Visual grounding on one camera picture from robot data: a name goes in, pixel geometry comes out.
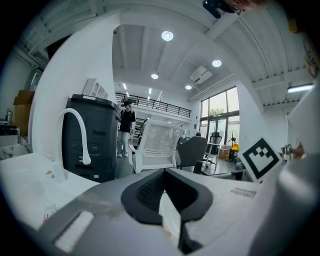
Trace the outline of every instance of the light-colored pants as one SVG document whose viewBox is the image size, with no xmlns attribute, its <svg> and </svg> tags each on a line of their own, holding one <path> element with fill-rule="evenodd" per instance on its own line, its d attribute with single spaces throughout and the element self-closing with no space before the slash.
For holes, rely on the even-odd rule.
<svg viewBox="0 0 320 256">
<path fill-rule="evenodd" d="M 118 141 L 117 141 L 118 154 L 122 152 L 124 154 L 128 154 L 129 136 L 130 136 L 129 132 L 124 132 L 124 131 L 118 132 Z"/>
</svg>

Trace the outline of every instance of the air conditioner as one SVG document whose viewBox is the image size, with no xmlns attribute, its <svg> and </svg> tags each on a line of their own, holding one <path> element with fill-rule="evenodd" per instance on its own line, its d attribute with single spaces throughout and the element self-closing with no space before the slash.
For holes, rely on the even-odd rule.
<svg viewBox="0 0 320 256">
<path fill-rule="evenodd" d="M 212 77 L 210 71 L 204 66 L 200 66 L 196 69 L 196 71 L 193 72 L 193 74 L 190 76 L 190 79 L 193 81 L 194 84 L 201 85 L 210 77 Z"/>
</svg>

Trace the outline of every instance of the fluorescent light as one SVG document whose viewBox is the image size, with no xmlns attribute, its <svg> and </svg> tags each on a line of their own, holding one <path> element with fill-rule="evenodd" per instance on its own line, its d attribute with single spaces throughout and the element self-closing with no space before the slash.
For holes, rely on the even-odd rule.
<svg viewBox="0 0 320 256">
<path fill-rule="evenodd" d="M 172 32 L 170 32 L 170 31 L 164 31 L 161 34 L 161 37 L 165 41 L 171 41 L 174 38 L 174 34 Z"/>
<path fill-rule="evenodd" d="M 288 88 L 288 93 L 308 91 L 308 90 L 311 90 L 313 87 L 314 87 L 313 84 L 306 84 L 306 85 L 299 85 L 299 86 L 289 87 Z"/>
<path fill-rule="evenodd" d="M 157 74 L 152 74 L 151 77 L 152 77 L 153 79 L 158 79 L 159 76 L 158 76 Z"/>
<path fill-rule="evenodd" d="M 221 66 L 222 62 L 220 59 L 215 59 L 213 62 L 212 62 L 212 65 L 216 68 L 219 68 Z"/>
</svg>

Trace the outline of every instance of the black t-shirt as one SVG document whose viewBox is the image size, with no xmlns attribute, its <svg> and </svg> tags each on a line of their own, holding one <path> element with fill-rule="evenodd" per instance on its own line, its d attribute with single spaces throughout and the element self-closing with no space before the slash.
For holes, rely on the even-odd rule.
<svg viewBox="0 0 320 256">
<path fill-rule="evenodd" d="M 129 112 L 126 110 L 122 110 L 121 121 L 120 121 L 120 132 L 129 133 L 131 130 L 131 122 L 135 122 L 135 121 L 136 121 L 136 115 L 133 110 Z"/>
</svg>

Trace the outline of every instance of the balcony railing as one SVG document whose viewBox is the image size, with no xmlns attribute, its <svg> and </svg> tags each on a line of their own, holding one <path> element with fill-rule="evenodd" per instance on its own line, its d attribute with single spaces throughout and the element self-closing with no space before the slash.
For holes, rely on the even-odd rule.
<svg viewBox="0 0 320 256">
<path fill-rule="evenodd" d="M 134 95 L 128 96 L 122 93 L 116 93 L 115 97 L 116 97 L 116 101 L 121 104 L 124 101 L 128 100 L 128 101 L 131 101 L 133 105 L 142 106 L 142 107 L 146 107 L 154 110 L 160 110 L 160 111 L 164 111 L 172 114 L 177 114 L 179 116 L 183 116 L 187 118 L 190 117 L 190 113 L 191 113 L 191 110 L 189 109 L 171 105 L 171 104 L 153 100 L 153 99 L 147 99 L 144 97 L 139 97 Z"/>
</svg>

